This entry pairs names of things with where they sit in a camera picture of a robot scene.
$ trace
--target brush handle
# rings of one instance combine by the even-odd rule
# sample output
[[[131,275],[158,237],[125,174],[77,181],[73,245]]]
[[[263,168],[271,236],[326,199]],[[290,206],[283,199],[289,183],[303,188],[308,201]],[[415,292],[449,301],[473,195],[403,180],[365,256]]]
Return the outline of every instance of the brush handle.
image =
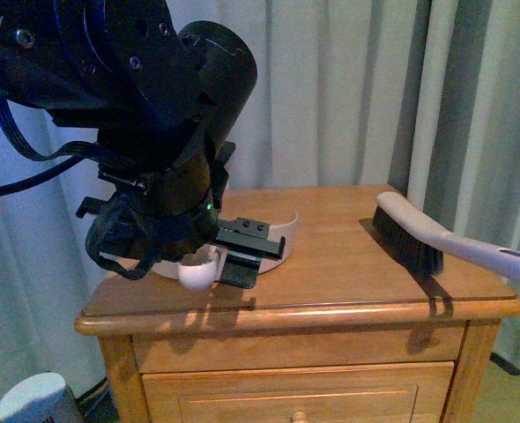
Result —
[[[392,219],[417,240],[505,278],[520,282],[520,251],[453,234],[396,192],[384,192],[377,196],[376,201]]]

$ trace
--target brush bristles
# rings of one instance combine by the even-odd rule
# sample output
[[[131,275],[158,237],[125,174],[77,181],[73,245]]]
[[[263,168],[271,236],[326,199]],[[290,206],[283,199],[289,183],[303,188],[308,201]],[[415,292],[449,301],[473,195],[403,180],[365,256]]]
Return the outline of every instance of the brush bristles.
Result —
[[[400,261],[411,271],[436,275],[444,268],[444,257],[440,250],[417,240],[381,207],[375,210],[372,223]]]

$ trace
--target hand brush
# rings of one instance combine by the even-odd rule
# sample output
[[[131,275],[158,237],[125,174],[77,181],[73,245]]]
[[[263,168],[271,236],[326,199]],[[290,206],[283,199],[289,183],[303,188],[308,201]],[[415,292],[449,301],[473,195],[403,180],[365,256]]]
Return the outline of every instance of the hand brush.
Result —
[[[520,282],[520,251],[453,234],[396,192],[377,196],[373,225],[407,268],[435,275],[442,252]]]

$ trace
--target drawer front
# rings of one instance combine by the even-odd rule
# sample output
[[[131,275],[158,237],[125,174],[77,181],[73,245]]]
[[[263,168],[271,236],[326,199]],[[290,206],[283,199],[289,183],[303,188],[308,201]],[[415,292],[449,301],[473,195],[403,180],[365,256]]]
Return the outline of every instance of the drawer front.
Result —
[[[453,364],[143,375],[153,423],[438,423]]]
[[[220,332],[209,338],[135,336],[133,345],[141,373],[168,373],[448,361],[457,358],[463,335],[463,326],[449,323],[396,324],[262,335]]]
[[[416,396],[416,385],[195,395],[180,397],[180,408],[191,423],[410,423]]]

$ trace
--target drawer knob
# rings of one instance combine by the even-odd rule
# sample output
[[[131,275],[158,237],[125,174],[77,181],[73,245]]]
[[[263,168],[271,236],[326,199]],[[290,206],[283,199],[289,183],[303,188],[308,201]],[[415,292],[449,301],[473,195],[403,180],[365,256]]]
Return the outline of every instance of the drawer knob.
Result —
[[[304,412],[295,412],[292,415],[292,423],[308,423],[307,414]]]

